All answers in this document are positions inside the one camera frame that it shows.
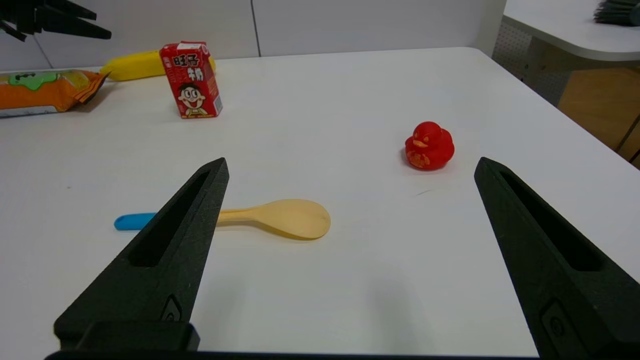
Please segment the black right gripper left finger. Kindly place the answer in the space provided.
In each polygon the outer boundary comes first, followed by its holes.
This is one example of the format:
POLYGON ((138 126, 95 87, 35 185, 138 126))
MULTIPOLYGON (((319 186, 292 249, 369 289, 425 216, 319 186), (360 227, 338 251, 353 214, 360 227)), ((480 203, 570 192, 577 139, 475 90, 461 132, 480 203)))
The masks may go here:
POLYGON ((190 318, 229 182, 208 162, 54 322, 61 351, 196 351, 190 318))

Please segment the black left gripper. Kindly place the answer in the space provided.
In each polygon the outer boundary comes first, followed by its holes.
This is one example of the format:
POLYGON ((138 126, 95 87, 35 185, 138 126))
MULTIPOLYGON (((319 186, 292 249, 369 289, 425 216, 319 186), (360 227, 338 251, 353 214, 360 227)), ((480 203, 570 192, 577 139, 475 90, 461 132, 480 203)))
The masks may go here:
POLYGON ((2 33, 24 43, 28 35, 53 34, 109 40, 112 32, 83 19, 95 21, 97 14, 70 0, 2 0, 2 33))

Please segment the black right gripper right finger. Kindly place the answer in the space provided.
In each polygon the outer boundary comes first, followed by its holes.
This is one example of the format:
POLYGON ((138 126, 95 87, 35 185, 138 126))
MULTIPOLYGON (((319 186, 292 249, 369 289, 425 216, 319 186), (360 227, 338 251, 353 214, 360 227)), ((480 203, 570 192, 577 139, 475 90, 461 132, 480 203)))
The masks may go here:
POLYGON ((474 180, 539 357, 639 358, 639 283, 507 166, 474 180))

